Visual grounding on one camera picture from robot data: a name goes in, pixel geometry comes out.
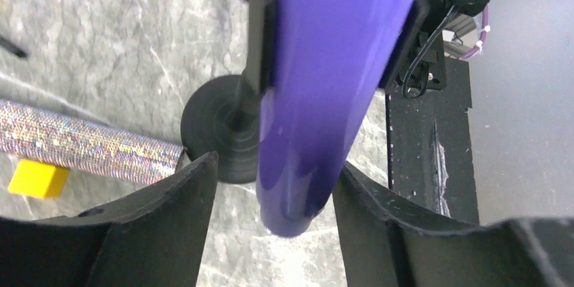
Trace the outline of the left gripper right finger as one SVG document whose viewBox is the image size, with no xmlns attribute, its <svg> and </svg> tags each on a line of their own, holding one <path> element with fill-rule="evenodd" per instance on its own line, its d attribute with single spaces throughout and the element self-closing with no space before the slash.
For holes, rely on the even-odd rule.
<svg viewBox="0 0 574 287">
<path fill-rule="evenodd" d="M 421 207 L 346 164 L 333 193 L 349 286 L 572 286 L 573 220 L 488 226 Z"/>
</svg>

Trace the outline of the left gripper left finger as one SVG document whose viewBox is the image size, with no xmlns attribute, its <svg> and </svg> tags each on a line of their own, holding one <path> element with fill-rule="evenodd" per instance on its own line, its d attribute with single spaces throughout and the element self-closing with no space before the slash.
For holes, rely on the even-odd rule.
<svg viewBox="0 0 574 287">
<path fill-rule="evenodd" d="M 2 286 L 194 286 L 217 189 L 209 152 L 75 217 L 1 220 Z"/>
</svg>

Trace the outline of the black round-base clamp stand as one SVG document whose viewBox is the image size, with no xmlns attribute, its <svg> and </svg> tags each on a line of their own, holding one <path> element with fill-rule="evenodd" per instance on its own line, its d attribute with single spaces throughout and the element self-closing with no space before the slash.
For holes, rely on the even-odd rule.
<svg viewBox="0 0 574 287">
<path fill-rule="evenodd" d="M 248 0 L 248 57 L 240 75 L 215 78 L 189 99 L 181 138 L 190 158 L 216 151 L 219 179 L 257 181 L 261 100 L 271 87 L 278 0 Z"/>
</svg>

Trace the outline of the purple microphone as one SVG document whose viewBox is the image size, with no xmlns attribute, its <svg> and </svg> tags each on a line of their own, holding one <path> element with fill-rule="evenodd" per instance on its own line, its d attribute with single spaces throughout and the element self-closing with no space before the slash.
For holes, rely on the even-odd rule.
<svg viewBox="0 0 574 287">
<path fill-rule="evenodd" d="M 325 207 L 413 1 L 278 0 L 257 173 L 273 234 L 302 234 Z"/>
</svg>

